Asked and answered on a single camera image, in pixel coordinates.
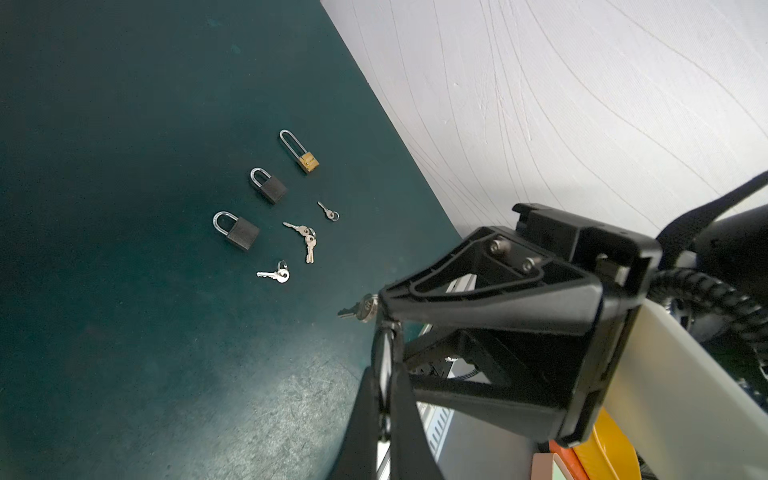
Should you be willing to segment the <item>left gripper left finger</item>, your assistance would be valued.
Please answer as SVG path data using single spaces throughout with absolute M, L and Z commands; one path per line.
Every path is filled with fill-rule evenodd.
M 368 367 L 363 373 L 347 429 L 328 479 L 377 478 L 381 418 L 379 381 L 373 368 Z

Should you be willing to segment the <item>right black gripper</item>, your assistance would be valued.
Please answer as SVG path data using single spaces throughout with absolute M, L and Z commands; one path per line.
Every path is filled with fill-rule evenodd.
M 517 232 L 481 227 L 436 263 L 384 287 L 379 301 L 393 320 L 453 327 L 405 344 L 417 400 L 572 447 L 590 435 L 661 248 L 646 235 L 542 204 L 513 210 Z M 479 329 L 539 333 L 524 335 L 524 357 L 555 394 L 497 335 Z M 469 361 L 485 379 L 417 373 L 447 357 Z

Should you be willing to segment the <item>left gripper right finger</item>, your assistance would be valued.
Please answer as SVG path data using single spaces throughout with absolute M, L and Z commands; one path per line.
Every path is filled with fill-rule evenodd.
M 391 374 L 386 394 L 391 479 L 443 479 L 424 432 L 410 375 L 404 363 L 404 342 L 391 343 Z

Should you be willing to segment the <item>silver keys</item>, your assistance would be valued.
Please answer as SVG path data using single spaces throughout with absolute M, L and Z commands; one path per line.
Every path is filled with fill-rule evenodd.
M 353 318 L 367 323 L 378 314 L 379 299 L 377 294 L 367 294 L 350 308 L 344 308 L 337 313 L 339 318 Z

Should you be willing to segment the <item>small silver key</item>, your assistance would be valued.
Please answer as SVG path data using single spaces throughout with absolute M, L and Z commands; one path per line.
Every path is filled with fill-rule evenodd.
M 321 202 L 317 202 L 317 205 L 323 210 L 328 220 L 332 222 L 337 222 L 340 219 L 340 214 L 337 211 L 327 208 Z

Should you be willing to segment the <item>silver key pair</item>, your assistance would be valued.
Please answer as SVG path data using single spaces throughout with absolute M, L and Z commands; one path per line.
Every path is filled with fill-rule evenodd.
M 299 235 L 302 236 L 305 245 L 306 245 L 306 257 L 305 262 L 307 264 L 313 264 L 314 263 L 314 249 L 317 244 L 316 240 L 316 233 L 315 231 L 304 225 L 294 225 L 289 222 L 283 222 L 283 225 L 287 228 L 290 228 L 294 231 L 296 231 Z

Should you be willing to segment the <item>silver key with ring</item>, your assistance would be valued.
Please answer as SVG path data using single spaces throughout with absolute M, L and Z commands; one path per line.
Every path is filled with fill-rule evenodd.
M 257 273 L 257 276 L 259 278 L 272 279 L 280 284 L 284 284 L 290 279 L 290 271 L 288 269 L 287 262 L 285 260 L 280 260 L 274 271 L 271 271 L 271 272 L 259 271 Z

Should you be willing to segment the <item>brass padlock long shackle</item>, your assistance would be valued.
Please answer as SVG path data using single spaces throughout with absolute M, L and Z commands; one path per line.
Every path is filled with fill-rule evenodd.
M 319 167 L 320 163 L 317 157 L 303 145 L 292 131 L 282 129 L 278 133 L 278 138 L 304 174 L 309 175 Z

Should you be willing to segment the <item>dark padlock with keys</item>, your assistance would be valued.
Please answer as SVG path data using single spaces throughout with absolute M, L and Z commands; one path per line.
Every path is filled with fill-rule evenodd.
M 269 203 L 277 204 L 287 193 L 287 187 L 277 177 L 261 167 L 253 168 L 249 173 L 251 186 Z
M 395 339 L 396 331 L 392 322 L 377 324 L 372 346 L 372 366 L 379 391 L 379 410 L 383 417 L 388 416 L 390 411 Z

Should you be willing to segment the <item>dark padlock with keys top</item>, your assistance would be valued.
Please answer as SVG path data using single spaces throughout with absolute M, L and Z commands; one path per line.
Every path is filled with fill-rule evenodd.
M 388 416 L 390 411 L 395 339 L 396 331 L 392 322 L 377 324 L 372 346 L 372 366 L 379 391 L 379 410 L 383 417 Z

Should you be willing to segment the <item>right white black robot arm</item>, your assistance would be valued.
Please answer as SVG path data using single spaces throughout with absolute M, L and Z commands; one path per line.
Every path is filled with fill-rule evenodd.
M 540 204 L 383 288 L 336 478 L 436 479 L 418 402 L 538 443 L 607 410 L 661 479 L 767 475 L 767 210 L 759 175 L 656 237 Z

